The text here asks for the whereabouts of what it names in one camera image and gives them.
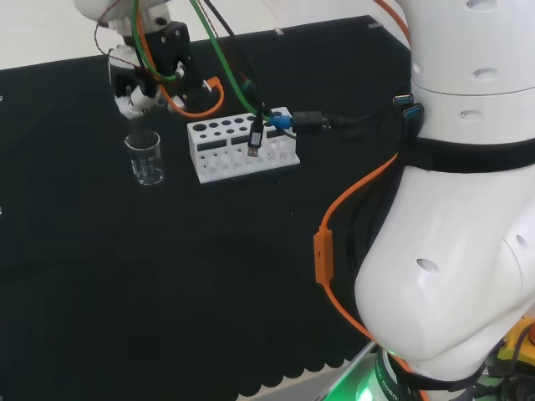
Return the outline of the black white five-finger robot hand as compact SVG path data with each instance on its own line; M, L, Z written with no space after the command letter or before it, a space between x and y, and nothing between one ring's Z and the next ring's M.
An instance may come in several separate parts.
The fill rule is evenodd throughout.
M198 119L191 103L203 88L190 54L184 23L172 21L153 33L143 33L143 23L108 53L110 84L116 105L127 119L137 119L150 109L167 106L188 119Z

